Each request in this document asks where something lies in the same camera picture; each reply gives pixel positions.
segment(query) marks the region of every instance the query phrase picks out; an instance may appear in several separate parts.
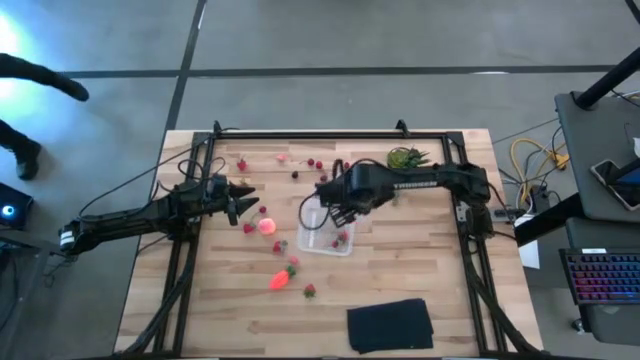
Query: floor tile line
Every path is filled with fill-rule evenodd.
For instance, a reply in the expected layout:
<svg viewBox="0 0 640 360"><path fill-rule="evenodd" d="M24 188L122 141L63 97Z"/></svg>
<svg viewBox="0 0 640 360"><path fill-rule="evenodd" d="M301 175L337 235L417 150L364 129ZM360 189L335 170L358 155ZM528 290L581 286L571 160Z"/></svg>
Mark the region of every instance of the floor tile line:
<svg viewBox="0 0 640 360"><path fill-rule="evenodd" d="M169 114L167 115L167 121L165 122L165 129L164 132L162 133L162 140L160 141L160 149L158 150L158 158L156 160L156 164L158 162L160 162L160 158L162 157L162 149L164 148L164 141L166 139L167 136L167 130L174 130L175 126L176 126L176 122L178 120L178 114L180 112L180 105L182 103L182 99L184 97L184 90L186 87L186 83L187 83L187 71L189 70L189 67L191 66L191 60L193 59L193 52L195 50L195 46L196 46L196 42L198 39L198 32L200 30L200 21L202 19L202 14L204 13L204 7L207 3L207 0L198 0L198 4L196 5L196 10L193 16L193 20L191 22L191 31L189 33L189 40L187 40L187 46L185 47L185 53L183 55L182 58L182 66L180 68L180 71L175 71L175 70L168 70L168 71L164 71L164 70L149 70L147 72L162 72L165 73L167 72L167 75L171 74L171 76L164 76L164 77L178 77L177 81L176 81L176 87L174 89L173 92L173 96L171 98L171 106L169 107ZM138 72L134 72L134 74L137 75L145 75L143 71L138 71ZM98 76L99 78L108 78L108 76ZM155 185L155 176L154 176L154 182L151 184L151 187L149 188L149 200L152 200L153 197L153 189L154 189L154 185ZM136 246L136 249L140 246L140 240L141 240L141 236L138 236L138 245ZM137 257L134 258L133 263L131 264L131 274L133 274L133 269L135 268L135 264L136 264L136 260ZM127 284L127 297L129 294L129 290L131 288L131 280L133 279L133 277L129 278L129 283ZM127 297L125 297L123 305L122 305L122 309L124 311L124 306L126 305L126 301L127 301ZM118 340L118 335L119 335L119 331L120 331L120 327L122 326L122 320L123 320L123 316L120 317L120 321L118 322L118 331L116 332L116 336L113 339L113 344L111 349L113 351L115 351L115 347L116 347L116 343Z"/></svg>
<svg viewBox="0 0 640 360"><path fill-rule="evenodd" d="M614 65L548 65L548 66L383 66L383 67L311 67L311 68L247 68L190 69L195 41L188 44L180 70L96 70L64 71L74 79L109 78L175 78L184 77L298 77L298 76L379 76L379 75L510 75L601 73Z"/></svg>
<svg viewBox="0 0 640 360"><path fill-rule="evenodd" d="M171 106L169 107L169 115L167 116L165 131L175 130L176 124L178 122L180 106L182 105L184 91L187 87L189 69L191 68L191 62L193 61L193 54L195 53L196 44L198 42L200 24L204 15L206 5L207 0L198 0L196 11L193 14L193 20L191 21L191 30L189 31L187 46L185 47L184 56L182 57L182 65L180 66L180 73L178 75L178 80L176 81L176 88L173 92L173 98L171 99Z"/></svg>

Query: yellow cable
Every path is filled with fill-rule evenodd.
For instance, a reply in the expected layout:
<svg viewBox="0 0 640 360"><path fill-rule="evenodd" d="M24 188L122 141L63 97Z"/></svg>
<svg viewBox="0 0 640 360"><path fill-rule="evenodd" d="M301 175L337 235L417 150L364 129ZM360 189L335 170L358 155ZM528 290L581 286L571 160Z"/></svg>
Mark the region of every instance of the yellow cable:
<svg viewBox="0 0 640 360"><path fill-rule="evenodd" d="M531 139L527 139L527 138L516 139L514 142L511 143L511 150L510 150L510 153L511 153L511 164L516 169L516 172L518 173L518 176L520 177L520 181L524 182L526 180L525 174L522 173L522 170L520 169L520 165L518 165L518 161L516 160L516 145L518 145L518 144L520 144L522 142L527 142L529 144L535 145L540 150L545 150L545 148L544 148L544 146L540 145L540 143L538 143L537 141L531 140Z"/></svg>
<svg viewBox="0 0 640 360"><path fill-rule="evenodd" d="M565 146L567 146L567 144L566 144L566 143L563 143L563 144L561 144L560 146L558 146L558 147L556 148L556 154L557 154L557 151L558 151L558 150L560 150L560 149L564 148ZM532 179L535 179L535 178L537 178L537 177L540 175L540 173L542 172L542 169L544 168L544 166L547 164L547 162L548 162L549 160L552 160L552 161L554 161L554 162L555 162L555 160L554 160L555 156L554 156L553 154L554 154L554 153L553 153L553 151L547 151L547 157L544 159L544 161L542 162L542 164L540 164L540 166L538 167L538 171L536 171L536 174L533 176L533 178L532 178ZM556 163L556 167L560 167L560 166L564 165L567 161L569 161L569 160L567 159L567 160L565 160L564 162L562 162L561 164L557 164L557 163ZM529 191L531 190L531 186L530 186L529 184L526 184L526 185L524 185L524 186L525 186L525 189L524 189L524 191L522 192L522 195L520 196L520 205L524 204L525 200L527 199L527 194L529 194Z"/></svg>

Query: concrete floor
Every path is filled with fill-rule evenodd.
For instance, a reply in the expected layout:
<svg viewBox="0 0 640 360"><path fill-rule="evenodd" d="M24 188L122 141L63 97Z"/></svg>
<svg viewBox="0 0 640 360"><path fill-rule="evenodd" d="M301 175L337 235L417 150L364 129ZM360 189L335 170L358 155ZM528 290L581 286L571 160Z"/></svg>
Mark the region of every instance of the concrete floor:
<svg viewBox="0 0 640 360"><path fill-rule="evenodd" d="M390 128L405 119L412 128L489 128L497 140L553 119L555 94L585 89L602 75L572 66L618 62L635 49L640 31L621 1L216 0L206 4L202 19L195 17L200 31L193 26L193 59L186 56L184 62L192 69L539 68L511 75L178 79L198 1L204 2L0 3L0 52L74 72L85 77L80 81L91 92L82 104L34 84L0 82L0 118L47 149L41 174L30 183L15 177L12 156L0 152L0 182L36 198L30 232L55 242L57 229L86 202L153 166L166 124L210 129L217 119L247 129ZM569 70L544 73L556 65ZM115 70L125 73L110 72ZM146 70L176 71L153 78ZM619 87L636 89L637 76ZM557 127L551 122L523 136L546 144ZM499 165L513 173L512 140L497 143L495 150ZM575 192L570 172L548 178L562 197ZM151 181L142 178L92 211L140 205ZM514 189L506 190L513 204ZM562 240L563 234L543 239L542 246L553 237ZM60 271L52 288L38 289L19 329L16 358L109 354L136 243L103 244ZM576 335L568 327L577 317L568 291L534 271L528 276L546 350L637 358L636 348Z"/></svg>

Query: table leg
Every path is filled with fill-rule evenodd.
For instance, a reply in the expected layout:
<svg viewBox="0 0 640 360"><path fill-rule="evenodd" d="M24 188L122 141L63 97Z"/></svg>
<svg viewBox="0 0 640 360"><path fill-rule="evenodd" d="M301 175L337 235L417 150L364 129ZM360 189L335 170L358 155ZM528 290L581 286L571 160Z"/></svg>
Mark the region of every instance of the table leg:
<svg viewBox="0 0 640 360"><path fill-rule="evenodd" d="M518 246L526 245L540 236L564 226L565 221L570 217L585 217L578 193L516 227L515 234Z"/></svg>

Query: rgb keyboard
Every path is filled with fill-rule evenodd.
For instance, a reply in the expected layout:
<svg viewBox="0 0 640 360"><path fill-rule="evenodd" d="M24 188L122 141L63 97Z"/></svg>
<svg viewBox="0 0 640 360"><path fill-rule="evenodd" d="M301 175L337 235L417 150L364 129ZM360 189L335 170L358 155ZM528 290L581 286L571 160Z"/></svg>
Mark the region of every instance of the rgb keyboard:
<svg viewBox="0 0 640 360"><path fill-rule="evenodd" d="M640 304L640 249L562 249L576 305Z"/></svg>

